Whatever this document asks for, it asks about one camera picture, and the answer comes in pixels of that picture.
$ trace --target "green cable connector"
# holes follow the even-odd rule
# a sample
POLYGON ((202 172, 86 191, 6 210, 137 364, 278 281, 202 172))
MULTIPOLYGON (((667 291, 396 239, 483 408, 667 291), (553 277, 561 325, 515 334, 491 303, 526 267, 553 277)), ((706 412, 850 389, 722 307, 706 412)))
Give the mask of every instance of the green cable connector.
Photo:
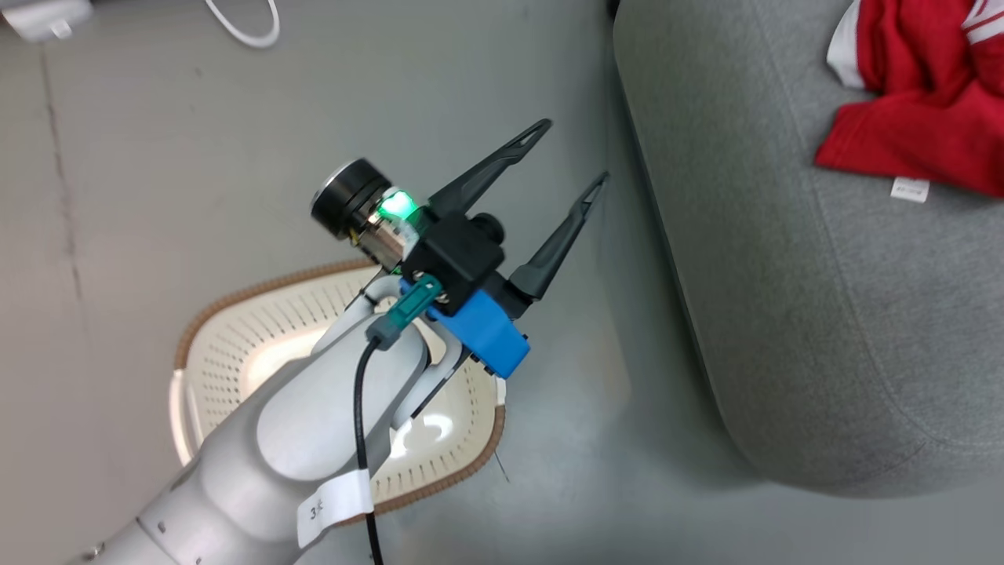
POLYGON ((379 343, 376 348, 381 351, 391 349, 405 328, 429 310, 441 294, 443 285, 440 281, 432 274, 424 274, 387 314, 366 328, 366 339, 376 340, 379 343))

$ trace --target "black cable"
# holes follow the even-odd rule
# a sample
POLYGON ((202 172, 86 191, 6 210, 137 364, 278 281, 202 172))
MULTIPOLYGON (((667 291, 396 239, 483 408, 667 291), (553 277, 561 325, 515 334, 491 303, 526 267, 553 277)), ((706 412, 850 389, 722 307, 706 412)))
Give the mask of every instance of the black cable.
MULTIPOLYGON (((366 373, 366 365, 372 357, 380 340, 369 340, 366 349, 359 357, 359 364, 355 366, 355 387, 352 391, 352 413, 355 420, 355 460, 358 462, 360 470, 369 469, 366 464, 366 435, 362 428, 362 377, 366 373)), ((384 556, 380 551, 380 538, 376 536, 376 517, 373 513, 366 514, 366 531, 369 533, 369 552, 372 553, 373 563, 384 565, 384 556)))

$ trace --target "screw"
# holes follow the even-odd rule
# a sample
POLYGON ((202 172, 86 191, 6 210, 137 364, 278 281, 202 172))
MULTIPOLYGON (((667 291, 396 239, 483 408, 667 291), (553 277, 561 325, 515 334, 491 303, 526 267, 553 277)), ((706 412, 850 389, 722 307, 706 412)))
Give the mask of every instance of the screw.
POLYGON ((100 557, 102 553, 104 553, 104 542, 101 542, 95 545, 94 547, 88 549, 80 557, 82 557, 84 561, 90 562, 100 557))

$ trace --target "gray floor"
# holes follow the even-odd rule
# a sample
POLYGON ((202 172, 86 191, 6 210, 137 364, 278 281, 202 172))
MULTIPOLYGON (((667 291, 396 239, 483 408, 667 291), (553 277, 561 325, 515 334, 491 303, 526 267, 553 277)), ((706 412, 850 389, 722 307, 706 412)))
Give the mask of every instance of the gray floor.
MULTIPOLYGON (((223 4, 264 25, 262 2, 223 4)), ((1000 562, 1001 485, 833 500, 762 483, 732 451, 648 210, 601 2, 279 6, 264 52, 197 0, 106 1, 41 48, 0 31, 3 562, 62 562, 176 473, 176 340, 221 295, 355 256, 307 217, 333 168, 366 156, 428 195, 541 116, 555 127, 482 205, 508 227, 507 267, 597 172, 614 182, 521 321, 535 350, 510 381, 501 466, 383 518, 390 563, 1000 562)), ((347 528, 301 561, 365 555, 347 528)))

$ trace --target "white cable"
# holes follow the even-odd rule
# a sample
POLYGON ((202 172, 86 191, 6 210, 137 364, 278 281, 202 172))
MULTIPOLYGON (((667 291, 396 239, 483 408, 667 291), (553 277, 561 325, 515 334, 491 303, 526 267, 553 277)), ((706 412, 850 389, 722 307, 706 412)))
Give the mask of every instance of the white cable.
POLYGON ((229 31, 231 35, 236 37, 238 41, 244 43, 248 47, 265 49, 275 45, 275 42, 279 39, 279 10, 275 7, 275 0, 268 0, 268 7, 272 10, 272 29, 265 35, 258 37, 248 35, 234 27, 234 24, 230 23, 230 20, 228 20, 227 17, 223 15, 223 12, 216 7, 213 0, 206 0, 206 5, 213 11, 213 15, 216 16, 216 19, 220 20, 223 27, 227 28, 227 31, 229 31))

